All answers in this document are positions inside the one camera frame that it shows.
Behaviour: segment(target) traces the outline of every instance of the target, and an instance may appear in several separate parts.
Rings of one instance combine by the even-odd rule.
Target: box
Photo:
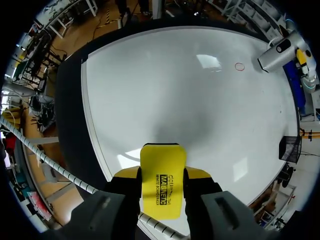
[[[257,12],[254,13],[252,20],[265,31],[270,27],[270,23]]]
[[[281,16],[278,10],[267,1],[264,1],[261,8],[275,20],[278,20]]]
[[[250,6],[248,3],[246,3],[243,6],[243,12],[245,12],[249,17],[252,17],[256,11],[252,6]]]
[[[247,21],[242,16],[240,16],[239,13],[237,13],[237,15],[235,16],[234,19],[240,24],[246,24],[247,23]]]

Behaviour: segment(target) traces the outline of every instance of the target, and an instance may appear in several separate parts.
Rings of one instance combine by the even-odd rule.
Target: yellow magnetic eraser
[[[299,48],[296,51],[296,58],[298,59],[300,65],[307,63],[307,57],[305,53],[301,51]]]
[[[178,144],[146,144],[140,152],[143,211],[157,220],[180,217],[187,154]]]

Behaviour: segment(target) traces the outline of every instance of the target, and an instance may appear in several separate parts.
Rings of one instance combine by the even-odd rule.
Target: black mesh basket
[[[279,159],[297,163],[301,153],[301,136],[284,136],[279,143]]]

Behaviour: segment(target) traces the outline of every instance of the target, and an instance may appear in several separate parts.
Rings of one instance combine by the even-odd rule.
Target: red circle marking
[[[243,70],[245,70],[245,65],[241,62],[237,62],[235,65],[234,65],[234,68],[237,70],[237,71],[240,71],[242,72]]]

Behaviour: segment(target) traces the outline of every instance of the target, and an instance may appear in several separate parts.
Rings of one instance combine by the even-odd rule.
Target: red object
[[[17,137],[13,134],[6,136],[2,141],[4,144],[4,149],[6,152],[12,156],[14,154],[15,146],[16,146],[16,139]]]

